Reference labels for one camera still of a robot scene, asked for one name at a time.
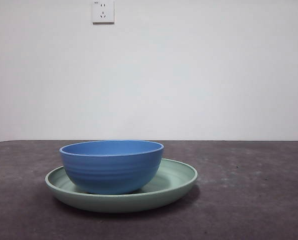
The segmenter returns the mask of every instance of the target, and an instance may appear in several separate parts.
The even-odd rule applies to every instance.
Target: electrical outlet
[[[115,2],[99,0],[92,4],[92,22],[94,24],[113,24],[115,22]]]

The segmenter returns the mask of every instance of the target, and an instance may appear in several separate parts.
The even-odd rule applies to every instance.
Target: blue bowl
[[[116,195],[135,191],[156,174],[164,146],[142,140],[105,140],[60,148],[70,180],[92,194]]]

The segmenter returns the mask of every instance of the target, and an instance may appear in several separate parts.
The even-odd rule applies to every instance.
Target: dark concrete surface
[[[72,140],[0,142],[0,240],[298,240],[298,142],[158,141],[199,177],[182,199],[106,214],[56,200],[45,175]]]

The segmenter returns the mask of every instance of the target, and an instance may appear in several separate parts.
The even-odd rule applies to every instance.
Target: stacked dishes
[[[158,208],[185,195],[198,176],[185,163],[162,159],[161,143],[89,141],[62,147],[63,167],[45,177],[54,196],[70,206],[105,213]]]

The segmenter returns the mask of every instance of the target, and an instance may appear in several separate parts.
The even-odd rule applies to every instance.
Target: wall
[[[0,141],[298,140],[298,0],[0,0]]]

